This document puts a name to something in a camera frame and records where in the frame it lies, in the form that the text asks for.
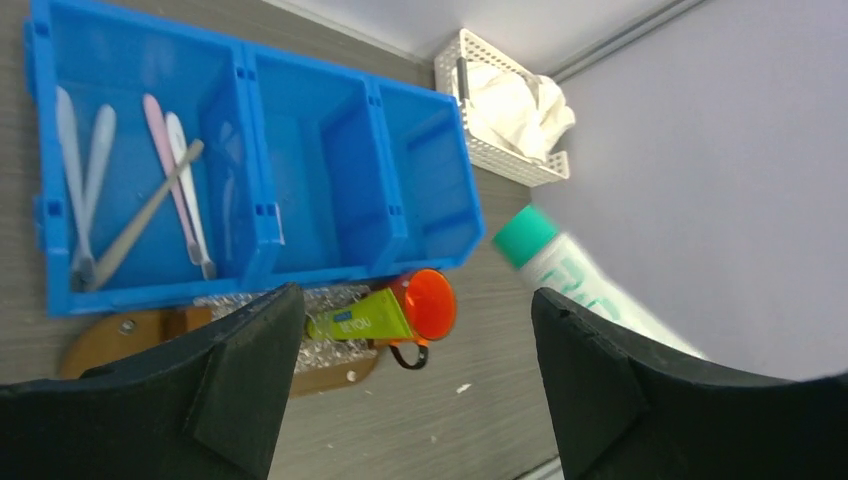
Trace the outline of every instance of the blue plastic organizer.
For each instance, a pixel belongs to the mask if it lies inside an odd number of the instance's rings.
[[[39,244],[47,254],[51,316],[190,304],[243,291],[262,275],[267,238],[241,42],[223,35],[94,2],[32,0],[24,26],[29,89],[38,106],[42,194]],[[101,255],[165,175],[147,128],[142,95],[153,94],[182,120],[186,137],[206,144],[192,166],[218,280],[189,262],[170,195],[115,276],[93,293],[71,290],[73,214],[56,127],[56,87],[68,91],[87,160],[92,123],[104,103],[117,130],[92,224]]]
[[[31,0],[24,44],[39,114],[35,220],[50,316],[453,268],[483,236],[450,96],[86,0]],[[72,290],[76,232],[57,86],[74,102],[83,161],[97,109],[117,113],[95,257],[165,178],[142,108],[151,93],[189,141],[206,144],[192,170],[217,280],[189,262],[169,195],[103,289]]]
[[[362,72],[247,48],[259,158],[280,209],[268,288],[384,275],[406,237]]]

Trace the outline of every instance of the lavender wall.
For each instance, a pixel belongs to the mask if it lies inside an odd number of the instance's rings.
[[[715,361],[848,368],[848,2],[707,2],[563,85],[533,199]]]
[[[546,72],[670,0],[264,0],[427,63],[466,27]]]

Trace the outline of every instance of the orange mug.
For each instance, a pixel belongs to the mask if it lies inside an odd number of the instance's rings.
[[[409,338],[390,339],[392,355],[401,367],[420,370],[427,365],[429,343],[445,338],[456,323],[456,295],[447,278],[440,272],[424,269],[403,275],[389,284],[410,327]],[[410,364],[398,346],[404,342],[418,345],[418,359]]]

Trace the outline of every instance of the mug handle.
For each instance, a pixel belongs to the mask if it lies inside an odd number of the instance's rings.
[[[427,342],[415,342],[418,345],[418,360],[410,365],[403,358],[403,355],[400,353],[400,349],[397,347],[398,343],[392,342],[389,344],[389,348],[392,350],[392,356],[395,357],[398,364],[401,367],[407,370],[421,370],[427,365],[427,358],[430,356],[430,348],[427,346]]]

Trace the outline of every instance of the white toothbrush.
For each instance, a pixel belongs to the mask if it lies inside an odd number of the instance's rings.
[[[162,170],[164,170],[165,175],[170,175],[171,171],[177,165],[174,159],[174,152],[171,150],[171,142],[168,140],[165,114],[162,113],[162,107],[156,98],[149,93],[145,93],[142,97],[142,105],[144,106],[144,116],[147,118],[147,126],[153,138],[153,145],[156,147],[156,153],[159,156],[159,161],[162,163]],[[191,220],[188,218],[185,194],[183,193],[183,187],[180,185],[179,179],[171,187],[171,196],[174,198],[174,205],[177,207],[177,217],[180,219],[180,227],[182,227],[183,236],[186,239],[188,258],[192,264],[200,265],[200,248],[198,248],[194,233],[191,231]]]
[[[179,117],[173,112],[168,112],[165,115],[165,126],[168,130],[168,141],[171,144],[174,158],[183,158],[188,147]],[[180,185],[183,187],[183,195],[188,206],[188,216],[191,219],[194,238],[197,240],[197,247],[200,250],[198,253],[200,254],[200,268],[203,271],[203,278],[213,280],[216,276],[215,263],[209,258],[209,250],[206,248],[206,237],[203,234],[203,223],[200,220],[200,208],[197,205],[197,193],[194,190],[194,177],[191,174],[191,167],[186,168],[180,174]]]
[[[97,200],[100,198],[103,178],[106,176],[106,167],[109,165],[109,152],[112,150],[112,143],[115,140],[116,127],[115,109],[110,105],[100,107],[97,118],[94,120],[94,133],[91,136],[91,150],[88,155],[88,171],[86,172],[82,193],[85,206],[83,214],[89,235],[94,224],[94,214],[97,211]],[[74,271],[80,270],[81,257],[82,250],[77,248],[74,255]]]
[[[77,141],[77,119],[71,97],[62,87],[56,87],[56,123],[59,130],[59,143],[62,145],[68,195],[71,197],[71,208],[74,211],[74,221],[79,237],[79,272],[83,281],[87,282],[94,276],[94,256],[91,254],[91,244],[88,241],[88,222],[82,189],[82,166]]]

